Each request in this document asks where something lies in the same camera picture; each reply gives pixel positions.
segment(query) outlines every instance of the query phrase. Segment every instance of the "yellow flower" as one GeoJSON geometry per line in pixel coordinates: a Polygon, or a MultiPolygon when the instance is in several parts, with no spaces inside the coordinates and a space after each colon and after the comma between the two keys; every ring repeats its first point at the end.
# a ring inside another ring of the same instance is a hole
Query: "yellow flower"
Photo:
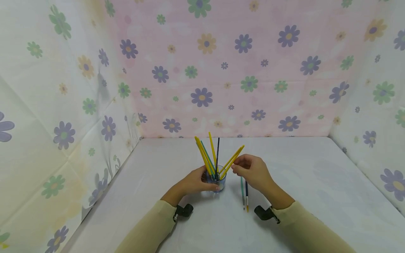
{"type": "Polygon", "coordinates": [[[60,93],[63,95],[66,95],[68,93],[68,88],[66,88],[66,85],[64,83],[59,84],[59,90],[60,93]]]}
{"type": "Polygon", "coordinates": [[[335,117],[335,118],[333,119],[333,123],[334,123],[335,125],[340,125],[340,123],[341,123],[340,117],[339,117],[339,116],[335,117]]]}
{"type": "Polygon", "coordinates": [[[217,40],[215,38],[212,38],[212,35],[210,33],[207,35],[202,34],[201,39],[197,40],[199,44],[198,49],[202,50],[203,54],[206,54],[207,52],[209,54],[212,54],[212,51],[217,48],[217,46],[215,45],[216,41],[217,40]]]}
{"type": "Polygon", "coordinates": [[[383,31],[387,28],[387,25],[383,25],[384,19],[376,20],[373,19],[369,26],[367,27],[367,31],[364,34],[364,41],[370,40],[374,41],[377,37],[382,37],[384,35],[383,31]]]}
{"type": "Polygon", "coordinates": [[[217,127],[217,128],[221,128],[221,127],[222,127],[222,122],[220,122],[220,121],[215,121],[215,122],[214,122],[214,126],[217,127]]]}
{"type": "Polygon", "coordinates": [[[83,70],[82,75],[91,79],[94,76],[94,68],[92,66],[92,62],[90,59],[86,58],[84,55],[78,58],[79,60],[79,68],[83,70]]]}
{"type": "Polygon", "coordinates": [[[259,3],[257,1],[251,1],[249,4],[249,9],[251,11],[256,11],[259,8],[259,3]]]}
{"type": "Polygon", "coordinates": [[[169,45],[167,47],[167,51],[169,51],[169,53],[175,53],[176,52],[176,47],[173,45],[169,45]]]}
{"type": "Polygon", "coordinates": [[[341,41],[346,37],[346,33],[345,32],[340,32],[336,35],[336,40],[337,41],[341,41]]]}

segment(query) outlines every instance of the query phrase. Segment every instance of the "purple flower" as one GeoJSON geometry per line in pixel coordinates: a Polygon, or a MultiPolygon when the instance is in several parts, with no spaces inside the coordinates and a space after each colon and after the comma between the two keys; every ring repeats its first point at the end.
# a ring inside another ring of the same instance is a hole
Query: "purple flower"
{"type": "Polygon", "coordinates": [[[306,61],[301,62],[301,69],[300,71],[304,72],[304,76],[308,73],[311,75],[314,71],[319,69],[318,65],[321,64],[321,60],[318,60],[318,56],[312,58],[312,56],[308,56],[306,61]]]}
{"type": "Polygon", "coordinates": [[[340,98],[346,95],[346,89],[349,88],[349,84],[347,82],[341,82],[340,87],[334,87],[332,89],[332,94],[329,96],[330,99],[333,99],[332,103],[336,104],[340,101],[340,98]]]}
{"type": "Polygon", "coordinates": [[[262,67],[265,67],[265,66],[267,66],[268,64],[269,64],[269,61],[268,61],[268,60],[262,60],[262,62],[261,62],[262,67]]]}
{"type": "Polygon", "coordinates": [[[263,110],[256,110],[256,112],[252,112],[252,118],[254,118],[254,120],[262,120],[264,119],[266,113],[263,112],[263,110]]]}
{"type": "Polygon", "coordinates": [[[62,242],[66,240],[66,235],[68,234],[69,229],[66,228],[66,226],[63,226],[62,229],[58,229],[55,232],[55,235],[53,236],[52,239],[49,240],[48,242],[48,249],[45,251],[45,253],[53,253],[56,252],[62,242]]]}
{"type": "Polygon", "coordinates": [[[249,38],[248,34],[245,34],[245,37],[243,36],[243,34],[239,35],[239,39],[235,40],[236,46],[235,49],[238,50],[239,49],[239,53],[245,52],[247,53],[248,49],[252,48],[252,38],[249,38]]]}
{"type": "Polygon", "coordinates": [[[162,66],[155,66],[155,70],[152,70],[152,74],[154,74],[153,78],[157,79],[159,83],[162,81],[166,83],[166,79],[169,79],[169,76],[167,75],[167,70],[164,70],[162,66]]]}
{"type": "MultiPolygon", "coordinates": [[[[4,113],[0,112],[0,121],[4,118],[4,113]]],[[[11,140],[11,134],[5,133],[4,131],[9,131],[14,128],[14,123],[11,121],[3,121],[0,122],[0,141],[1,142],[8,142],[11,140]]]]}
{"type": "Polygon", "coordinates": [[[176,122],[175,119],[166,119],[166,122],[163,122],[164,129],[169,129],[170,133],[173,133],[175,131],[176,133],[181,130],[180,123],[176,122]]]}
{"type": "Polygon", "coordinates": [[[278,43],[282,43],[282,47],[286,47],[287,45],[289,47],[292,47],[293,42],[298,41],[298,35],[300,34],[300,30],[296,30],[297,26],[293,25],[291,28],[290,26],[286,26],[284,28],[284,31],[281,31],[279,33],[280,37],[278,40],[278,43]]]}
{"type": "Polygon", "coordinates": [[[55,127],[53,132],[56,136],[53,138],[54,143],[59,143],[58,148],[62,150],[62,147],[68,149],[69,143],[73,143],[75,139],[72,137],[76,131],[71,129],[72,124],[70,122],[65,123],[63,121],[59,122],[59,127],[55,127]]]}
{"type": "Polygon", "coordinates": [[[109,65],[107,54],[104,52],[104,49],[100,49],[98,52],[100,53],[98,58],[101,59],[101,64],[107,67],[107,65],[109,65]]]}
{"type": "Polygon", "coordinates": [[[395,49],[401,47],[401,51],[405,50],[405,30],[398,32],[398,37],[394,39],[395,49]]]}
{"type": "Polygon", "coordinates": [[[294,117],[286,117],[286,120],[280,120],[279,128],[283,129],[283,132],[289,131],[291,132],[294,129],[297,129],[299,126],[298,124],[301,123],[301,120],[297,120],[297,116],[294,117]]]}
{"type": "Polygon", "coordinates": [[[101,134],[105,135],[104,140],[112,140],[113,135],[115,135],[115,123],[113,123],[113,118],[104,116],[104,120],[102,121],[103,129],[101,130],[101,134]]]}
{"type": "Polygon", "coordinates": [[[389,192],[394,192],[395,198],[403,201],[405,198],[405,180],[401,171],[396,170],[394,174],[389,170],[384,170],[385,175],[380,175],[382,181],[386,183],[384,188],[389,192]]]}
{"type": "Polygon", "coordinates": [[[372,148],[373,145],[375,144],[376,137],[377,134],[375,133],[375,131],[371,131],[371,133],[369,131],[366,131],[366,134],[363,135],[364,143],[368,144],[369,147],[372,148]]]}
{"type": "Polygon", "coordinates": [[[197,88],[195,93],[191,93],[191,97],[193,98],[191,103],[197,104],[198,107],[202,105],[208,107],[208,103],[212,103],[212,93],[207,91],[207,88],[203,88],[202,90],[197,88]]]}
{"type": "Polygon", "coordinates": [[[148,119],[146,118],[145,115],[143,115],[143,113],[138,113],[138,118],[139,118],[139,121],[142,123],[146,123],[148,121],[148,119]]]}
{"type": "Polygon", "coordinates": [[[121,40],[121,45],[119,45],[122,49],[122,54],[126,55],[127,58],[135,58],[138,54],[138,50],[136,50],[136,45],[134,43],[131,44],[131,40],[127,39],[127,41],[125,40],[121,40]]]}

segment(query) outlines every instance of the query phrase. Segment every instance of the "fabric wall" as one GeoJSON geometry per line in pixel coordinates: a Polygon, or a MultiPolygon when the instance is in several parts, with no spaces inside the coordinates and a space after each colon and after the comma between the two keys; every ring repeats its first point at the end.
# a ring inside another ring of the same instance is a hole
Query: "fabric wall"
{"type": "Polygon", "coordinates": [[[377,0],[112,1],[144,137],[327,136],[377,0]]]}
{"type": "Polygon", "coordinates": [[[331,137],[405,216],[405,2],[381,2],[362,47],[357,86],[331,137]]]}
{"type": "Polygon", "coordinates": [[[1,252],[60,252],[138,142],[104,5],[81,2],[0,4],[1,252]]]}

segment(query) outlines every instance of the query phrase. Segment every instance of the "green flower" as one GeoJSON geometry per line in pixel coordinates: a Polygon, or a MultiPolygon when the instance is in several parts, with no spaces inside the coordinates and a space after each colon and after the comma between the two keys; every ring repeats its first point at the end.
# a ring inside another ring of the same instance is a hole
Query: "green flower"
{"type": "Polygon", "coordinates": [[[342,64],[340,64],[340,67],[342,68],[342,70],[348,70],[349,67],[352,66],[353,61],[354,61],[354,56],[353,56],[353,55],[352,55],[352,56],[348,56],[346,59],[344,59],[344,60],[342,61],[342,64]]]}
{"type": "Polygon", "coordinates": [[[248,92],[248,91],[252,92],[253,89],[257,88],[258,81],[259,80],[255,79],[254,76],[251,76],[251,77],[247,76],[247,77],[245,77],[244,80],[241,81],[241,84],[242,84],[241,89],[244,89],[245,92],[248,92]]]}
{"type": "Polygon", "coordinates": [[[44,183],[45,190],[42,191],[41,195],[46,195],[45,198],[50,198],[52,195],[56,196],[59,193],[59,190],[63,189],[63,183],[65,179],[62,178],[62,175],[58,177],[51,176],[49,182],[44,183]]]}
{"type": "Polygon", "coordinates": [[[398,114],[395,115],[395,118],[397,119],[396,123],[405,128],[405,110],[398,110],[398,114]]]}
{"type": "Polygon", "coordinates": [[[125,83],[121,83],[120,85],[118,85],[118,93],[121,98],[125,98],[129,96],[129,93],[131,93],[131,91],[129,90],[128,85],[126,85],[125,83]]]}
{"type": "Polygon", "coordinates": [[[152,95],[151,91],[148,88],[142,88],[139,92],[144,98],[150,98],[152,95]]]}
{"type": "Polygon", "coordinates": [[[393,88],[394,85],[388,85],[387,81],[383,82],[382,85],[377,84],[376,89],[373,91],[374,101],[378,101],[378,104],[389,103],[391,101],[390,97],[395,95],[393,88]]]}
{"type": "Polygon", "coordinates": [[[353,0],[342,0],[342,7],[343,8],[347,8],[347,7],[349,7],[349,5],[351,5],[352,4],[352,1],[353,0]]]}
{"type": "Polygon", "coordinates": [[[158,15],[157,19],[158,23],[161,25],[164,25],[164,23],[166,23],[166,18],[162,14],[158,15]]]}
{"type": "Polygon", "coordinates": [[[199,18],[200,15],[202,17],[207,16],[207,11],[211,10],[211,5],[208,4],[210,0],[187,0],[190,7],[188,7],[188,11],[190,13],[194,12],[194,16],[199,18]]]}
{"type": "Polygon", "coordinates": [[[286,81],[279,81],[275,84],[274,89],[277,91],[277,93],[283,93],[287,89],[287,86],[288,84],[286,83],[286,81]]]}
{"type": "Polygon", "coordinates": [[[94,103],[94,100],[90,100],[89,98],[86,98],[86,100],[83,101],[83,110],[86,112],[86,114],[93,115],[93,113],[96,112],[96,104],[94,103]]]}
{"type": "Polygon", "coordinates": [[[31,52],[32,56],[35,56],[37,58],[42,57],[42,50],[40,49],[40,46],[35,44],[33,41],[32,43],[28,42],[28,51],[31,52]]]}
{"type": "Polygon", "coordinates": [[[55,5],[51,7],[53,15],[49,15],[49,19],[53,24],[55,24],[55,32],[57,34],[63,34],[65,40],[66,37],[71,38],[70,32],[72,28],[68,23],[66,23],[66,17],[62,12],[59,12],[55,5]]]}
{"type": "Polygon", "coordinates": [[[187,66],[187,68],[184,70],[185,75],[188,76],[188,78],[196,78],[198,76],[197,69],[194,68],[194,66],[187,66]]]}
{"type": "Polygon", "coordinates": [[[108,15],[110,15],[110,17],[114,17],[114,5],[109,1],[109,0],[105,0],[105,8],[107,10],[108,15]]]}
{"type": "Polygon", "coordinates": [[[95,152],[96,152],[95,149],[90,148],[90,149],[89,149],[89,156],[93,156],[95,152]]]}

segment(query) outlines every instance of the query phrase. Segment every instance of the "pink fabric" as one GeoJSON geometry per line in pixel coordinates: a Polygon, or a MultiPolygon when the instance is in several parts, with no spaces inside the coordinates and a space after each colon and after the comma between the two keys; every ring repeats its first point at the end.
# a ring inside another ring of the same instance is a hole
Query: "pink fabric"
{"type": "Polygon", "coordinates": [[[355,76],[353,70],[361,63],[364,34],[376,2],[343,8],[341,1],[335,0],[258,1],[256,11],[250,10],[250,3],[210,1],[207,16],[196,18],[189,12],[187,1],[114,2],[116,13],[110,27],[136,110],[147,117],[146,122],[140,121],[144,137],[206,136],[208,131],[213,136],[243,137],[329,134],[333,119],[354,89],[350,77],[355,76]],[[165,17],[164,24],[157,22],[158,15],[165,17]],[[293,25],[300,30],[298,41],[292,47],[282,47],[279,33],[293,25]],[[345,32],[345,38],[338,41],[340,32],[345,32]],[[216,39],[216,49],[203,54],[197,40],[208,33],[216,39]],[[253,39],[247,53],[235,49],[235,40],[241,34],[253,39]],[[139,53],[135,59],[127,59],[121,52],[119,44],[127,39],[136,44],[139,53]],[[168,51],[169,45],[175,46],[175,53],[168,51]],[[353,65],[342,70],[342,61],[352,55],[353,65]],[[309,56],[318,56],[321,64],[313,74],[304,75],[300,71],[302,61],[309,56]],[[265,67],[261,66],[263,60],[269,62],[265,67]],[[221,68],[223,62],[228,63],[225,70],[221,68]],[[166,83],[154,79],[155,66],[168,71],[166,83]],[[197,69],[195,79],[185,75],[187,66],[197,69]],[[253,92],[241,89],[246,76],[258,80],[253,92]],[[275,90],[278,81],[288,84],[283,93],[275,90]],[[329,98],[332,89],[344,81],[350,85],[347,94],[333,103],[329,98]],[[228,89],[224,86],[227,82],[231,83],[228,89]],[[150,98],[141,96],[142,88],[151,91],[150,98]],[[191,94],[203,88],[212,93],[208,107],[192,103],[191,94]],[[310,96],[312,90],[316,95],[310,96]],[[264,110],[265,118],[252,118],[256,110],[264,110]],[[288,116],[297,116],[301,122],[297,129],[283,132],[280,121],[288,116]],[[165,129],[162,123],[166,119],[179,122],[181,130],[171,133],[165,129]],[[221,127],[214,125],[217,121],[221,127]]]}

